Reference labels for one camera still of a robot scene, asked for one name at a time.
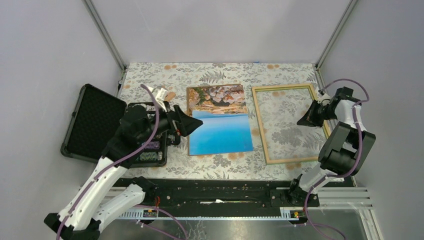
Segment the wooden picture frame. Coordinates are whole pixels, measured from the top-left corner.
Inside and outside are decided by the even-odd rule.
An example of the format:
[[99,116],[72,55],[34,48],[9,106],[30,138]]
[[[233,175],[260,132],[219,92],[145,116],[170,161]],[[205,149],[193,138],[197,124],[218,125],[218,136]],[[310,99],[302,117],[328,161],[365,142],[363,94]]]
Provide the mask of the wooden picture frame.
[[307,113],[317,90],[311,83],[252,87],[255,116],[268,165],[315,162],[331,130],[297,122]]

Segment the seascape photo print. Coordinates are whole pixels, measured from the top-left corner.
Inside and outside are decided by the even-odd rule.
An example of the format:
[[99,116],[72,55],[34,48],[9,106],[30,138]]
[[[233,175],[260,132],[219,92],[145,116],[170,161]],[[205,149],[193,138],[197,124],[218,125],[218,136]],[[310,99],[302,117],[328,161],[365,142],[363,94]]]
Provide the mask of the seascape photo print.
[[253,151],[246,96],[241,84],[188,87],[187,112],[202,121],[188,137],[190,156]]

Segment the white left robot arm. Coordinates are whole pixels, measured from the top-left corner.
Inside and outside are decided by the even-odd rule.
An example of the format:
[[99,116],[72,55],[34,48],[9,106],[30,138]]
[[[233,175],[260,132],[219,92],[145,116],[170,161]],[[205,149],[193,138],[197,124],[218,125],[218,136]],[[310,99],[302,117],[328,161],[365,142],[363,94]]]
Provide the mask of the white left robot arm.
[[114,136],[108,141],[97,165],[70,203],[58,213],[49,213],[44,223],[58,240],[97,240],[100,233],[128,209],[152,204],[156,185],[145,177],[131,179],[128,187],[102,204],[109,190],[134,164],[153,138],[162,133],[187,137],[203,125],[186,115],[178,105],[162,109],[155,105],[151,116],[143,105],[127,107]]

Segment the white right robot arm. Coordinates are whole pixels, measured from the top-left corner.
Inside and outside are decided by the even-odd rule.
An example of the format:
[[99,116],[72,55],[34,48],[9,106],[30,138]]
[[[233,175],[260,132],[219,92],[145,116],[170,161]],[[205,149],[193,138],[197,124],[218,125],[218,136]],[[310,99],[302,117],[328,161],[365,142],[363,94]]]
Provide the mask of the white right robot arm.
[[353,93],[348,87],[338,88],[333,97],[322,93],[297,121],[297,125],[306,127],[323,127],[326,120],[338,122],[318,154],[317,165],[291,181],[285,193],[291,205],[308,203],[331,180],[357,174],[371,151],[376,136],[362,123],[363,101]]

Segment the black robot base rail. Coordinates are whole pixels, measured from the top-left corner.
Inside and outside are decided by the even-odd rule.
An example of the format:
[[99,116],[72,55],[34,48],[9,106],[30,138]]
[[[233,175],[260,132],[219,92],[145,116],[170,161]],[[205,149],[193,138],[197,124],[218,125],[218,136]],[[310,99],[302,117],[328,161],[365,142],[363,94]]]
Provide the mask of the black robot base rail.
[[294,206],[285,194],[289,181],[154,179],[153,192],[136,207],[160,208],[174,217],[266,218],[280,216],[281,209],[302,211],[304,205],[319,207],[316,195]]

